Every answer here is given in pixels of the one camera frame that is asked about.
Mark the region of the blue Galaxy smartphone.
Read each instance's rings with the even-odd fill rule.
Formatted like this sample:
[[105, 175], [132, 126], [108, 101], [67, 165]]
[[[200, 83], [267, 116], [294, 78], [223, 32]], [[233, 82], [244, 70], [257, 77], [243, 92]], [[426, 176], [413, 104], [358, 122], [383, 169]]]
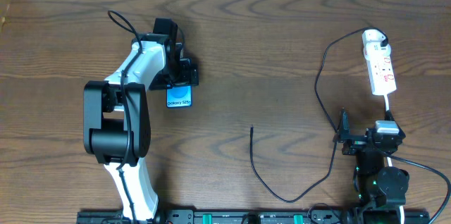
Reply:
[[192, 87], [174, 87], [166, 90], [168, 108], [185, 108], [192, 105]]

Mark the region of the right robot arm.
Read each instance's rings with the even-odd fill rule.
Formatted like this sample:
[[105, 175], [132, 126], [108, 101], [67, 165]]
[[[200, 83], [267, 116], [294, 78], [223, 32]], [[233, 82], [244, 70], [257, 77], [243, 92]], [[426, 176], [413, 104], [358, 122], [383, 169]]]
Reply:
[[359, 204], [341, 216], [343, 223], [400, 223], [400, 207], [406, 204], [409, 173], [385, 163], [387, 155], [398, 150], [405, 133], [390, 111], [377, 120], [364, 135], [350, 132], [348, 114], [341, 111], [333, 141], [342, 144], [342, 154], [355, 156], [354, 188]]

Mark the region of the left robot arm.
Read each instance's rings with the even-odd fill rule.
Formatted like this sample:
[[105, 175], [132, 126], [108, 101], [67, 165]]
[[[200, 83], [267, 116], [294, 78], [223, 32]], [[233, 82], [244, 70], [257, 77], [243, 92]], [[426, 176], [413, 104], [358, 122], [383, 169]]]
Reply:
[[170, 18], [157, 18], [151, 32], [133, 33], [131, 51], [104, 80], [89, 81], [83, 92], [83, 145], [109, 172], [123, 202], [118, 222], [163, 223], [146, 155], [151, 142], [147, 92], [166, 91], [168, 108], [192, 106], [198, 67], [183, 56], [183, 31]]

